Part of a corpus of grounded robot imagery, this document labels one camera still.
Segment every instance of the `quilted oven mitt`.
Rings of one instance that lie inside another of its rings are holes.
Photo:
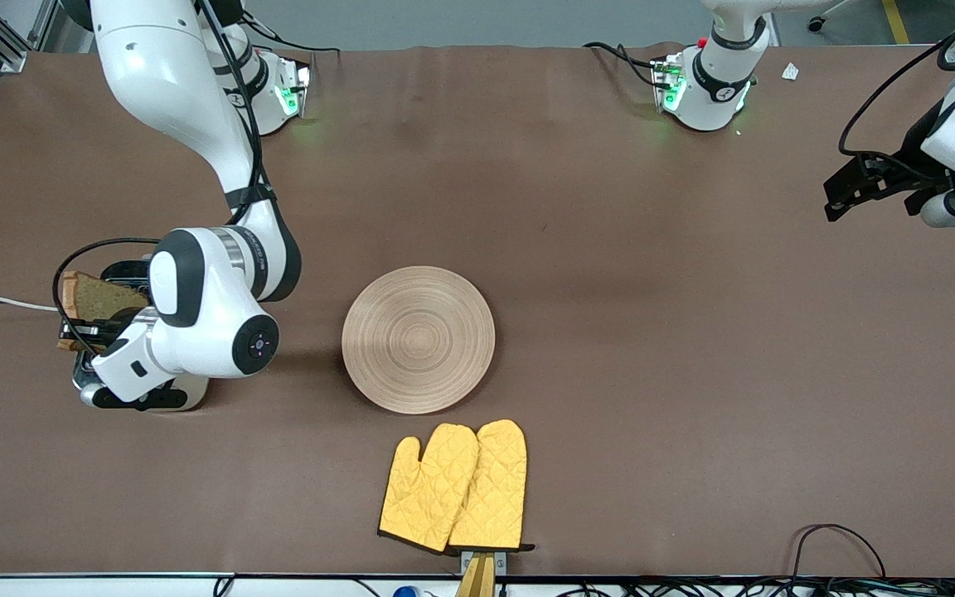
[[[522,508],[526,501],[526,436],[514,420],[496,420],[477,432],[477,471],[448,544],[467,551],[527,551]]]
[[[421,458],[420,449],[418,438],[397,445],[378,534],[440,553],[478,464],[478,438],[469,427],[444,423]]]

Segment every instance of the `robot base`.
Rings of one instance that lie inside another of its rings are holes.
[[[312,69],[309,65],[296,63],[270,50],[253,48],[243,68],[245,72],[254,72],[253,79],[247,80],[246,84],[250,85],[250,91],[257,90],[250,99],[261,135],[278,131],[292,117],[303,117],[304,100],[311,84]],[[227,92],[227,99],[246,121],[245,99],[238,92],[231,92],[236,88],[234,78],[227,73],[218,75],[217,79]]]
[[[659,112],[673,114],[680,124],[695,131],[723,129],[739,110],[743,109],[750,83],[729,101],[714,101],[710,92],[695,82],[694,64],[697,46],[682,53],[671,54],[665,61],[652,64],[653,79],[670,86],[668,90],[655,88],[655,103]]]
[[[77,385],[75,377],[72,378],[73,385]],[[102,383],[88,383],[87,386],[80,388],[80,400],[85,405],[91,405],[94,408],[102,409],[129,409],[136,411],[151,410],[154,412],[178,412],[181,410],[190,410],[205,397],[205,390],[208,389],[208,377],[195,377],[193,375],[181,375],[176,377],[167,388],[158,388],[150,390],[143,394],[139,400],[133,403],[125,403],[109,388]]]

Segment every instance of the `bread slice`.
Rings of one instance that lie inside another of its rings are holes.
[[[105,320],[128,307],[145,307],[149,301],[131,288],[105,282],[83,272],[67,271],[61,275],[61,305],[69,318]],[[58,340],[63,351],[82,352],[83,345],[76,340]]]

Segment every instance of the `yellow oven mitt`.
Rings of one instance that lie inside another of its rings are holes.
[[[526,501],[526,436],[514,420],[477,432],[477,471],[448,544],[460,551],[519,551]]]
[[[378,534],[443,552],[478,464],[478,438],[463,425],[441,424],[419,458],[418,438],[397,445]]]

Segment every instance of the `wooden plate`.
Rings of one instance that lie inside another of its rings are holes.
[[[496,346],[492,311],[447,269],[396,269],[352,303],[342,352],[349,377],[372,403],[403,415],[448,408],[478,384]]]

